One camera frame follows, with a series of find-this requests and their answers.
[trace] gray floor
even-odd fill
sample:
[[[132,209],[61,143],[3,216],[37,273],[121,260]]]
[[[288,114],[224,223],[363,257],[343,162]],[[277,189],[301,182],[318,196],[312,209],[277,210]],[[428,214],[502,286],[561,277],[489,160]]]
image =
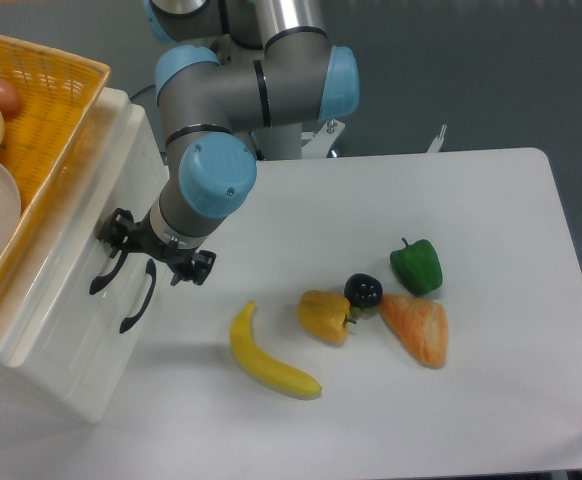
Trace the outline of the gray floor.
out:
[[[341,153],[423,152],[443,123],[446,150],[540,148],[582,263],[582,0],[322,3],[330,38],[353,49],[361,76]],[[153,83],[169,48],[140,0],[3,3],[0,33],[105,62],[109,86],[129,93]],[[139,101],[159,137],[150,97]]]

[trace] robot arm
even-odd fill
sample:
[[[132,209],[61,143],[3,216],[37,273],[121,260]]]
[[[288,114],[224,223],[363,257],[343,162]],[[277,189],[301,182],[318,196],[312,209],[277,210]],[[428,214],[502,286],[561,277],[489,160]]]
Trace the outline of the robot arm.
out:
[[[174,36],[174,19],[189,25],[195,12],[212,18],[220,4],[253,12],[246,1],[146,1],[153,21],[166,22]],[[178,17],[164,8],[186,13]],[[204,281],[215,255],[198,247],[242,205],[255,183],[256,161],[233,133],[324,121],[353,112],[358,103],[353,54],[330,45],[317,1],[257,0],[255,12],[262,60],[223,66],[211,50],[191,45],[159,59],[157,102],[170,179],[141,222],[118,209],[98,235],[114,254],[144,252],[167,263],[172,285]]]

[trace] yellow bell pepper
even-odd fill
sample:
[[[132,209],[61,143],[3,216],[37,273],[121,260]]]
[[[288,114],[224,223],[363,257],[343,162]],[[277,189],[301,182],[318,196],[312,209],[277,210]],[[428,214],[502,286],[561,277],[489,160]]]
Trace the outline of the yellow bell pepper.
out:
[[[342,343],[347,337],[349,300],[342,295],[319,290],[305,292],[296,309],[304,328],[329,343]]]

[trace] black cable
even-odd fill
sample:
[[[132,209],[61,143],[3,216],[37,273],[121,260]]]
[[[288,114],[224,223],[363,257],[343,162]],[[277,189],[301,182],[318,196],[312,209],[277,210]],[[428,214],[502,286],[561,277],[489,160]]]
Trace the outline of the black cable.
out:
[[[139,90],[138,92],[134,93],[133,95],[131,95],[129,97],[129,100],[134,101],[136,98],[138,98],[140,95],[142,95],[145,92],[148,92],[149,90],[155,88],[155,83],[153,85],[147,85],[146,87],[144,87],[143,89]]]

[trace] white table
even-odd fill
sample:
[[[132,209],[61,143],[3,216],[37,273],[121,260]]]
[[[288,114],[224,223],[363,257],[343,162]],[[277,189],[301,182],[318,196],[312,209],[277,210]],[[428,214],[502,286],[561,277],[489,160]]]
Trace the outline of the white table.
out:
[[[0,478],[358,479],[582,468],[582,276],[537,150],[259,164],[205,243],[203,287],[162,285],[101,424],[0,403]],[[429,239],[445,274],[447,365],[419,366],[379,316],[340,348],[294,317],[307,289]],[[315,376],[300,401],[245,375],[228,328]]]

